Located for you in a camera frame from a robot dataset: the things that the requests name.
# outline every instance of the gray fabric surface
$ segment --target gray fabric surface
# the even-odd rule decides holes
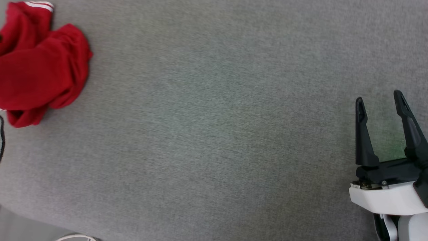
[[[95,55],[81,96],[6,128],[0,203],[106,240],[374,240],[350,202],[354,103],[428,133],[422,0],[53,1]]]

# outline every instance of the red cloth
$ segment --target red cloth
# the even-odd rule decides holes
[[[0,108],[14,127],[37,125],[48,107],[71,104],[82,91],[92,56],[72,24],[50,31],[53,5],[9,3],[0,31]]]

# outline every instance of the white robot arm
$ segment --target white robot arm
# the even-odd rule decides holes
[[[406,138],[405,158],[379,162],[374,154],[367,114],[361,97],[356,101],[357,181],[351,183],[351,201],[373,213],[380,240],[428,240],[428,142],[403,93],[394,91],[397,113]]]

